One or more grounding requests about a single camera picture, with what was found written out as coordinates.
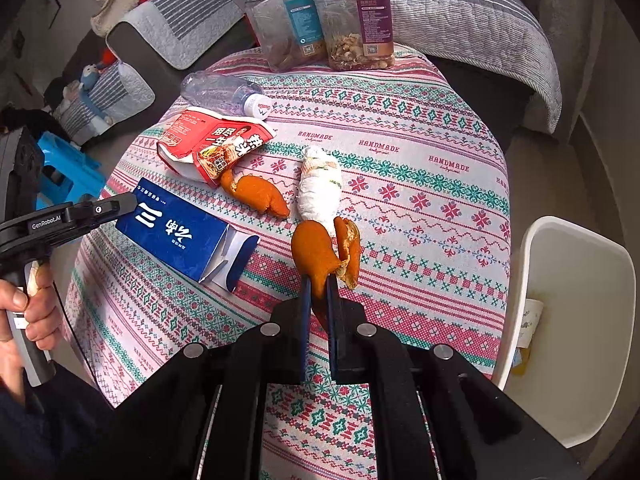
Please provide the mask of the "person left hand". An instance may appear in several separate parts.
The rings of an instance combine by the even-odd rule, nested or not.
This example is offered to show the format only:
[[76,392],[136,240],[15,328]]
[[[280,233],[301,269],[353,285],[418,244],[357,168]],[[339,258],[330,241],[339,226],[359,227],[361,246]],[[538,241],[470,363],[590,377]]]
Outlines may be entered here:
[[62,324],[53,282],[47,262],[40,263],[32,274],[27,292],[22,292],[5,280],[1,281],[1,390],[21,406],[25,405],[24,365],[6,314],[17,312],[24,315],[26,337],[42,351],[53,350],[61,338]]

